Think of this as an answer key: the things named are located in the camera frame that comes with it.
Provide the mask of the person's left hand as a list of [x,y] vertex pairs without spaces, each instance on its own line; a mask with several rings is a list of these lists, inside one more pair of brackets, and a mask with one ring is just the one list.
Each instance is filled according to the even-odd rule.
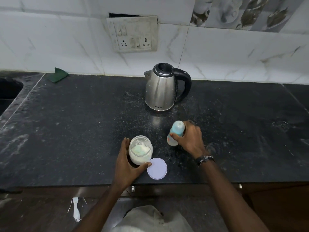
[[141,174],[133,173],[133,166],[128,161],[130,139],[124,138],[115,165],[112,188],[122,194]]

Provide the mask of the person's right hand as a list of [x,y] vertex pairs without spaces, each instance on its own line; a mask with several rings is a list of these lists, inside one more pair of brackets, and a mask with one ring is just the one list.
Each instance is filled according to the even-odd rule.
[[185,137],[184,143],[178,143],[185,151],[190,153],[194,159],[205,155],[209,156],[209,152],[203,142],[201,129],[194,125],[191,121],[184,121]]

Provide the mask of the clear jar of white powder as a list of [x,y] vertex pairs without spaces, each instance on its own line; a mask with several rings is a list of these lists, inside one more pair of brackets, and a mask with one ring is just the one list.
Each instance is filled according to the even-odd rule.
[[153,146],[146,136],[136,136],[129,144],[129,157],[135,165],[142,165],[152,159]]

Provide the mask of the person's left forearm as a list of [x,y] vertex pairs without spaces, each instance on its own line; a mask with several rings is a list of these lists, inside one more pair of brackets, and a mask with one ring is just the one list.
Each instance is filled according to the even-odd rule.
[[112,184],[72,232],[101,232],[113,207],[126,188],[126,186]]

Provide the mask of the person's right forearm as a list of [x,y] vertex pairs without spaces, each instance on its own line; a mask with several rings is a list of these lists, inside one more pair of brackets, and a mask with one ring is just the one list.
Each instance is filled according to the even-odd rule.
[[203,162],[200,167],[229,232],[270,232],[214,161]]

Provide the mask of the white round jar lid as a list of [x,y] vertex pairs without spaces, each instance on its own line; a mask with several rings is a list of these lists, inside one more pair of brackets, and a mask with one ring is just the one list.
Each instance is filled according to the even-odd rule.
[[150,163],[152,165],[147,168],[147,173],[149,177],[154,180],[163,179],[168,171],[166,162],[163,159],[157,157],[151,159]]

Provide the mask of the black wristwatch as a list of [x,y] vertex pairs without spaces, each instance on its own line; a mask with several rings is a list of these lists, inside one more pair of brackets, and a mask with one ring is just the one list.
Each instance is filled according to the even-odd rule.
[[202,163],[207,163],[208,161],[214,161],[213,156],[202,155],[195,159],[195,163],[200,166]]

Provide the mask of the dark wooden cabinet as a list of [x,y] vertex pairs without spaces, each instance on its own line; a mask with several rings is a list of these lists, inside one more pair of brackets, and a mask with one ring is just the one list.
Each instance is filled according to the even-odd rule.
[[0,197],[0,232],[309,232],[309,198],[291,191],[258,192],[253,201],[236,193],[228,215],[215,195],[121,197],[113,186],[97,198]]

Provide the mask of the stainless steel electric kettle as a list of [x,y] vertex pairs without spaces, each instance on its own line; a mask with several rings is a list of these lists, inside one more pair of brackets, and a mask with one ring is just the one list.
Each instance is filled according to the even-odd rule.
[[158,63],[144,72],[147,80],[145,103],[152,110],[166,111],[180,103],[191,90],[190,75],[168,63]]

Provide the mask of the white cloth bag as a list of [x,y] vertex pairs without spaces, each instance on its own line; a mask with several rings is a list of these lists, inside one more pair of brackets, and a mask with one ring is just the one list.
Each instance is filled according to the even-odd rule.
[[152,205],[131,209],[111,232],[194,232],[179,211],[162,214]]

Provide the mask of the green scrub pad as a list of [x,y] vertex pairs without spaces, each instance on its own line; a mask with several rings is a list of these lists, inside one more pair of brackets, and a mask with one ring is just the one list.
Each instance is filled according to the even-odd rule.
[[54,70],[55,70],[54,73],[46,75],[47,80],[51,81],[52,83],[56,84],[69,75],[68,72],[66,72],[66,71],[64,71],[60,68],[55,67]]

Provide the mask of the black kitchen sink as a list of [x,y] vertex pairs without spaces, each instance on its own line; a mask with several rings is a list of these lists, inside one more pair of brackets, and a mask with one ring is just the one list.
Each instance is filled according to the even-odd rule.
[[23,83],[14,79],[0,78],[0,116],[6,111],[23,88]]

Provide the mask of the white wall switch socket panel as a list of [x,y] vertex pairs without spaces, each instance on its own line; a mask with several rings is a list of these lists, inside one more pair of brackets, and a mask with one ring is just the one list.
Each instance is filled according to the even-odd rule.
[[106,21],[115,52],[157,51],[157,16],[106,18]]

